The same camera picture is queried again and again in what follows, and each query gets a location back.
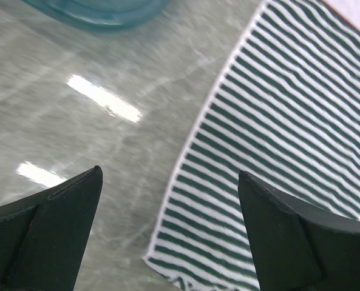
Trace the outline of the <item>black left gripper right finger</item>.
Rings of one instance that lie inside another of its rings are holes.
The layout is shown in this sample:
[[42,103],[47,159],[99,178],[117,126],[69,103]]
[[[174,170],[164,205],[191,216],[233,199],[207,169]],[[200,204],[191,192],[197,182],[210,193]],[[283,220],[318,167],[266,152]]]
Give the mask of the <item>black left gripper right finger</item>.
[[250,172],[239,173],[238,195],[261,290],[360,290],[360,221]]

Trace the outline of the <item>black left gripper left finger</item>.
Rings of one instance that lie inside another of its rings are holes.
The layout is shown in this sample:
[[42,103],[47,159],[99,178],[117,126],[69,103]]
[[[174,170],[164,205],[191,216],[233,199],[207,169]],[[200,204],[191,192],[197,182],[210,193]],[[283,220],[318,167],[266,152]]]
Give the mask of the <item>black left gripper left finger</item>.
[[97,211],[95,166],[0,206],[0,290],[73,290]]

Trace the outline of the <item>green white striped towel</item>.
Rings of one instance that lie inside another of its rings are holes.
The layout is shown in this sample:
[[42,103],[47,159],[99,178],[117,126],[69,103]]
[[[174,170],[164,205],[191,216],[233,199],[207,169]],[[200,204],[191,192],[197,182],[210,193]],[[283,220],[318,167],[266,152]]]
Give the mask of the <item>green white striped towel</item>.
[[201,109],[144,257],[179,289],[259,289],[242,170],[360,220],[360,31],[324,1],[263,1]]

